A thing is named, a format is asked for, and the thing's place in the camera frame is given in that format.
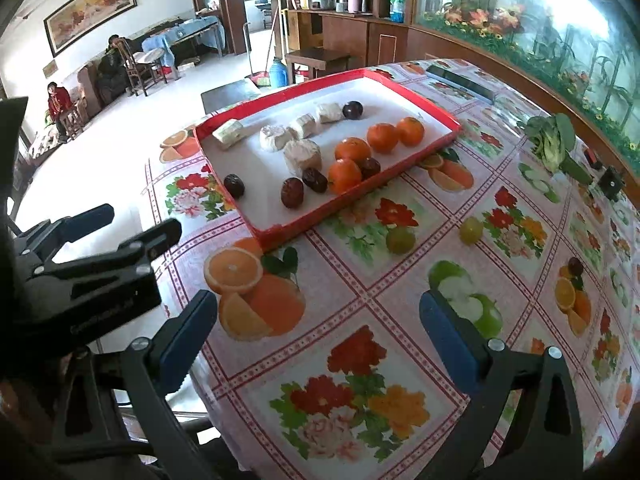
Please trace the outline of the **orange tangerine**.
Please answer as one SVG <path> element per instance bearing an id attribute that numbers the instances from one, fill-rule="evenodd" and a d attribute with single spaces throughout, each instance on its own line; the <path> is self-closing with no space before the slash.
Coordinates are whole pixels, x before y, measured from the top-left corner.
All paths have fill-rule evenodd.
<path id="1" fill-rule="evenodd" d="M 359 166 L 351 159 L 337 159 L 328 171 L 329 190 L 336 195 L 343 194 L 360 185 L 362 174 Z"/>

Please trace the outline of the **small dark jujube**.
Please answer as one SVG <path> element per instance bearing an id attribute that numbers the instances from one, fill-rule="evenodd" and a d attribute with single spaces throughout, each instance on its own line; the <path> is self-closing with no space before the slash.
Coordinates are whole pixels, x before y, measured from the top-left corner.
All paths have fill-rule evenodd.
<path id="1" fill-rule="evenodd" d="M 373 157 L 361 159 L 358 162 L 362 180 L 368 180 L 381 172 L 381 164 Z"/>

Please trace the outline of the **floral plastic tablecloth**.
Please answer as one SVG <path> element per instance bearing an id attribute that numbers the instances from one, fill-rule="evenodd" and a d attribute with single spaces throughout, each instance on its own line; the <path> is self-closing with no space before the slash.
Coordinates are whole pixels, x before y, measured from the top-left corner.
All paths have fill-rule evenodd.
<path id="1" fill-rule="evenodd" d="M 268 284 L 299 298 L 266 338 L 216 328 L 196 363 L 224 443 L 263 479 L 414 474 L 465 407 L 419 322 L 436 288 L 479 308 L 485 337 L 533 353 L 557 344 L 585 466 L 610 460 L 639 430 L 638 197 L 546 174 L 513 123 L 538 108 L 508 87 L 484 105 L 430 84 L 417 62 L 381 72 L 454 113 L 461 136 L 268 256 Z M 471 216 L 484 232 L 468 246 Z M 406 254 L 386 248 L 395 226 L 416 236 Z"/>

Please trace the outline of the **red tray white liner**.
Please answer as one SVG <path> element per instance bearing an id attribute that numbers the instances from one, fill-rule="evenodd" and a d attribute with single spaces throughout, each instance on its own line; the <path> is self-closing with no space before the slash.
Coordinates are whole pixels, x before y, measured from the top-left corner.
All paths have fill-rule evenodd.
<path id="1" fill-rule="evenodd" d="M 320 148 L 324 168 L 334 163 L 338 142 L 363 139 L 370 127 L 381 122 L 395 125 L 402 118 L 414 117 L 424 125 L 425 136 L 414 148 L 398 144 L 390 154 L 379 154 L 380 173 L 351 190 L 340 195 L 309 191 L 299 207 L 286 208 L 280 191 L 291 173 L 281 153 L 260 147 L 260 129 L 287 126 L 303 114 L 314 113 L 320 104 L 348 101 L 362 104 L 360 119 L 318 125 L 311 137 Z M 454 116 L 420 94 L 373 70 L 349 70 L 265 94 L 210 116 L 196 128 L 196 138 L 217 180 L 236 174 L 243 181 L 245 193 L 234 206 L 262 249 L 271 250 L 451 143 L 459 129 Z"/>

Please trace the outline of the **white sugarcane piece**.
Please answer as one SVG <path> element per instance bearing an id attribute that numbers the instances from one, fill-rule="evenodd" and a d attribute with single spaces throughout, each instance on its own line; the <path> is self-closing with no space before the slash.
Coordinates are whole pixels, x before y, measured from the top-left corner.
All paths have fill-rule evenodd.
<path id="1" fill-rule="evenodd" d="M 338 103 L 318 104 L 316 112 L 319 124 L 332 124 L 344 118 L 342 107 Z"/>
<path id="2" fill-rule="evenodd" d="M 316 133 L 316 120 L 311 114 L 303 114 L 294 119 L 289 125 L 288 130 L 295 140 L 308 139 Z"/>
<path id="3" fill-rule="evenodd" d="M 259 145 L 268 153 L 284 149 L 288 141 L 292 140 L 292 129 L 280 125 L 266 125 L 259 131 Z"/>

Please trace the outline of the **dark brown jujube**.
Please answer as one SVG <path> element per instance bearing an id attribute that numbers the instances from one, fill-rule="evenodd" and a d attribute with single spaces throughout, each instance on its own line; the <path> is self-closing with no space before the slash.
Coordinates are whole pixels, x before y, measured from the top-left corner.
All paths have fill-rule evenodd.
<path id="1" fill-rule="evenodd" d="M 308 188 L 318 194 L 325 193 L 329 186 L 328 179 L 314 167 L 306 168 L 303 171 L 302 180 Z"/>

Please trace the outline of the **tangerine in tray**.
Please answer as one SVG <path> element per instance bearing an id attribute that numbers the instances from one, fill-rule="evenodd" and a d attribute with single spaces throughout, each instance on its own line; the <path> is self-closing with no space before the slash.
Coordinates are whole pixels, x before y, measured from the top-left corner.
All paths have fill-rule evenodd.
<path id="1" fill-rule="evenodd" d="M 336 144 L 334 148 L 334 157 L 339 159 L 350 159 L 356 164 L 361 164 L 364 160 L 371 156 L 371 149 L 366 141 L 351 136 L 345 138 Z"/>
<path id="2" fill-rule="evenodd" d="M 407 148 L 415 148 L 424 138 L 425 129 L 420 120 L 414 117 L 402 118 L 396 125 L 399 140 Z"/>
<path id="3" fill-rule="evenodd" d="M 380 122 L 368 128 L 367 142 L 375 153 L 387 155 L 396 148 L 399 132 L 394 125 Z"/>

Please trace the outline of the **green grape near tray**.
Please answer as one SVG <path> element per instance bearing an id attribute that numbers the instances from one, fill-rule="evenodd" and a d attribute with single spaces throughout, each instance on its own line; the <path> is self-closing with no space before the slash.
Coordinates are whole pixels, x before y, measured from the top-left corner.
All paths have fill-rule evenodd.
<path id="1" fill-rule="evenodd" d="M 416 244 L 416 236 L 412 229 L 406 226 L 395 226 L 389 230 L 386 239 L 387 250 L 394 255 L 403 255 L 413 248 Z"/>

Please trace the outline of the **black box device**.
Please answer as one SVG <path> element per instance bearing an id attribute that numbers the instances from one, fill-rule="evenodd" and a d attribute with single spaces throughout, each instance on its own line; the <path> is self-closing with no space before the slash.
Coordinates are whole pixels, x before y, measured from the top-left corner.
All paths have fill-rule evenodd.
<path id="1" fill-rule="evenodd" d="M 598 181 L 598 188 L 607 200 L 616 202 L 625 185 L 624 178 L 613 166 L 607 166 Z"/>

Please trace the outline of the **red black small object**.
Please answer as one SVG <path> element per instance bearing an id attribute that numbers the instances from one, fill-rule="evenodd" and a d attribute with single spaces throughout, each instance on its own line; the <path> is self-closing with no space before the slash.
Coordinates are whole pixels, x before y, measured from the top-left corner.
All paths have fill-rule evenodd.
<path id="1" fill-rule="evenodd" d="M 601 170 L 603 167 L 602 162 L 598 159 L 598 156 L 592 148 L 584 148 L 582 151 L 584 153 L 585 159 L 588 162 L 588 165 L 594 170 Z"/>

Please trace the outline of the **green leafy vegetable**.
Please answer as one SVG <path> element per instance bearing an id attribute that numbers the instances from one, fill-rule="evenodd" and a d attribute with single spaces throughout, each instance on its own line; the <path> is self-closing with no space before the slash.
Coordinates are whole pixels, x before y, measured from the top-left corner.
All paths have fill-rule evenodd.
<path id="1" fill-rule="evenodd" d="M 576 145 L 576 134 L 568 116 L 563 113 L 532 116 L 527 122 L 516 124 L 533 143 L 533 154 L 550 174 L 562 172 L 582 185 L 592 183 L 589 172 L 570 156 Z"/>

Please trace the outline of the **wooden cabinet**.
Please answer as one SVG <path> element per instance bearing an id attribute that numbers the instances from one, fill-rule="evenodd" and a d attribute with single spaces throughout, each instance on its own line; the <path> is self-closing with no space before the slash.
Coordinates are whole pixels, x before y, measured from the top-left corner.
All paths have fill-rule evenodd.
<path id="1" fill-rule="evenodd" d="M 335 10 L 288 10 L 288 46 L 311 47 L 349 55 L 354 67 L 404 62 L 408 58 L 408 30 L 404 20 L 390 18 L 390 0 L 369 0 L 367 13 Z"/>

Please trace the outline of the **black smartphone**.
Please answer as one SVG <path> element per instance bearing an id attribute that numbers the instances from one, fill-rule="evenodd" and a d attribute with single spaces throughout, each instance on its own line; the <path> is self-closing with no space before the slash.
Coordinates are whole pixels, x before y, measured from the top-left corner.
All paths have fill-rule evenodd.
<path id="1" fill-rule="evenodd" d="M 475 82 L 468 77 L 456 74 L 451 70 L 447 70 L 442 66 L 431 65 L 428 66 L 426 72 L 436 80 L 443 84 L 449 84 L 459 90 L 465 90 L 471 93 L 473 96 L 477 96 L 487 103 L 495 102 L 496 94 L 492 90 L 482 86 L 478 82 Z"/>

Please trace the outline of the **framed wall painting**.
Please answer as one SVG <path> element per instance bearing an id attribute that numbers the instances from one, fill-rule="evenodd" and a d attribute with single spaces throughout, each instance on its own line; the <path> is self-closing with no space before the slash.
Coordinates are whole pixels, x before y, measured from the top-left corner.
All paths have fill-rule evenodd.
<path id="1" fill-rule="evenodd" d="M 52 56 L 136 6 L 137 0 L 70 0 L 43 22 Z"/>

